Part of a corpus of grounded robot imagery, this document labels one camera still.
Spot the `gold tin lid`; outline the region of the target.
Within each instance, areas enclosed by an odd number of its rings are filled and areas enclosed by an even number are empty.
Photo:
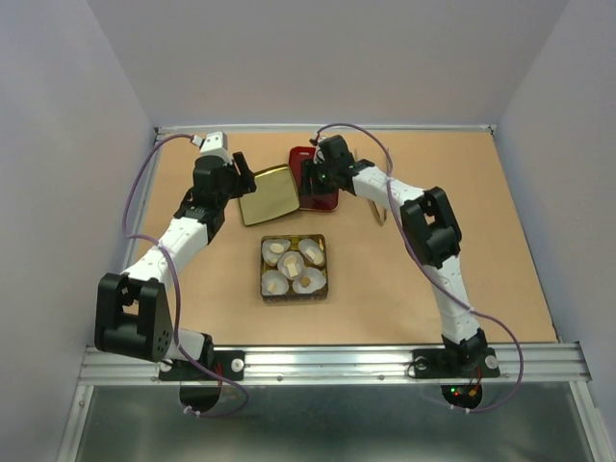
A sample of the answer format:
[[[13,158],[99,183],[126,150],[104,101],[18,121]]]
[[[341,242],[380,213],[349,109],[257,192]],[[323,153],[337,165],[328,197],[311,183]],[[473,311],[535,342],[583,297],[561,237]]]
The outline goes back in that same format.
[[[288,165],[270,167],[255,174],[256,191],[239,199],[244,226],[284,217],[299,209],[294,175]]]

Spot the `rectangular white chocolate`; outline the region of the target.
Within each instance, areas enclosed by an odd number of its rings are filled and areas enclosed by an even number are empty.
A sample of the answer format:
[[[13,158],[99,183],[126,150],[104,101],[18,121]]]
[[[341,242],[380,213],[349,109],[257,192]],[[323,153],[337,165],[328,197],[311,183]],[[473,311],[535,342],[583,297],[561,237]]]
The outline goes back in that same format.
[[[312,262],[316,265],[319,265],[322,261],[322,256],[319,252],[317,252],[314,248],[308,248],[306,250],[306,255],[312,260]]]

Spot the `steel serving tongs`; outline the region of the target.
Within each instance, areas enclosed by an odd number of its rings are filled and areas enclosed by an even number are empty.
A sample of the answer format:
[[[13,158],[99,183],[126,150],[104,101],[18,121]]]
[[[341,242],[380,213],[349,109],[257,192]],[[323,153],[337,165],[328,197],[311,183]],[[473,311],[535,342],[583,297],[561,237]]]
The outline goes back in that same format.
[[[376,221],[376,223],[383,227],[388,220],[388,211],[385,207],[378,205],[376,202],[369,200],[368,201],[370,209],[372,211],[372,215]]]

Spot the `square white chocolate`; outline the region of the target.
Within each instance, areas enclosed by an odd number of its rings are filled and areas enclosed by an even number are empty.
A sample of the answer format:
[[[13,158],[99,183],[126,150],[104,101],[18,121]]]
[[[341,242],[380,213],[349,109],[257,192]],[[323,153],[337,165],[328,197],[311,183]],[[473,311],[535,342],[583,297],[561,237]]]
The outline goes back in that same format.
[[[291,280],[296,279],[299,276],[299,270],[297,269],[297,265],[286,266],[286,272],[288,273],[288,277]]]

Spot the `round brown-white chocolate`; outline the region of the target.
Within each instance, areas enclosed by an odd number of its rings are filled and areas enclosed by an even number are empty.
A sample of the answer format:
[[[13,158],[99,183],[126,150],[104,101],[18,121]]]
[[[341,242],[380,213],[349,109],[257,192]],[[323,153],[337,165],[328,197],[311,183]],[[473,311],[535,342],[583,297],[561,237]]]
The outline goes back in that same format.
[[[312,283],[312,279],[308,276],[304,276],[299,280],[299,282],[303,288],[308,288]]]

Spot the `white chocolate bar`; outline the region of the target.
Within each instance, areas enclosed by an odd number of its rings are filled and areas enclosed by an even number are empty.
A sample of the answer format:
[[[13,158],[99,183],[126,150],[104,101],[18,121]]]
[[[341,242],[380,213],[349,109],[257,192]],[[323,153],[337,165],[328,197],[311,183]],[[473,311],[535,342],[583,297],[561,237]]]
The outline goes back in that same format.
[[[269,283],[269,284],[267,285],[267,291],[268,291],[269,293],[271,293],[271,294],[275,295],[275,294],[276,294],[276,292],[277,292],[277,290],[278,290],[278,286],[277,286],[277,284],[276,284],[275,282]]]

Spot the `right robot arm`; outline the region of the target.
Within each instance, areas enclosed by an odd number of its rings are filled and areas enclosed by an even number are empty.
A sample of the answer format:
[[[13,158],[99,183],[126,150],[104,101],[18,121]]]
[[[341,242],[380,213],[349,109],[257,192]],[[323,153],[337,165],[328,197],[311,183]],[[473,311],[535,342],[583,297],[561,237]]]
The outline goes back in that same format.
[[[302,164],[303,179],[314,193],[345,191],[390,212],[411,258],[432,285],[445,345],[443,364],[464,375],[487,348],[461,275],[462,233],[445,191],[423,190],[392,176],[373,162],[357,160],[340,136],[314,136],[316,153]]]

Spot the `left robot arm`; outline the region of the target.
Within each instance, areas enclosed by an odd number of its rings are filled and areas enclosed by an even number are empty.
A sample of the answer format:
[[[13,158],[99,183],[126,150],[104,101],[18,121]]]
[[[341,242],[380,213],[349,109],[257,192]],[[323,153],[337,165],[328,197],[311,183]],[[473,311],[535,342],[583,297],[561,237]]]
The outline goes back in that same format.
[[[102,277],[97,290],[94,343],[97,349],[150,361],[181,360],[191,378],[214,367],[209,336],[179,328],[167,294],[179,293],[179,272],[204,249],[224,223],[228,202],[256,191],[244,154],[230,159],[203,154],[194,163],[192,187],[159,239],[120,274]]]

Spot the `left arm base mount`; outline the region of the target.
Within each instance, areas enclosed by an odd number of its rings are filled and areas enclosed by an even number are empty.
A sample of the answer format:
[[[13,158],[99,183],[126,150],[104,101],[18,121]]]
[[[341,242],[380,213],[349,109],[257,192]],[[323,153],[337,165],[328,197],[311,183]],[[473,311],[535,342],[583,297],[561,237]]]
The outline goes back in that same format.
[[[158,363],[157,379],[178,382],[183,412],[197,418],[230,417],[244,410],[248,391],[242,350],[215,351],[211,336],[181,330],[185,344],[172,342]]]

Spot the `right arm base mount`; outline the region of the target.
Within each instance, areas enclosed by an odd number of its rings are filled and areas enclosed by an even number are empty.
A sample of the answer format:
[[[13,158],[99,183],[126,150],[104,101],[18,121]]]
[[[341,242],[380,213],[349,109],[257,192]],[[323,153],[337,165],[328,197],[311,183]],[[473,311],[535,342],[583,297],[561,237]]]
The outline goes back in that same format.
[[[419,380],[444,380],[441,393],[448,404],[475,410],[483,398],[482,381],[500,377],[501,371],[492,348],[446,345],[413,350],[407,374]]]

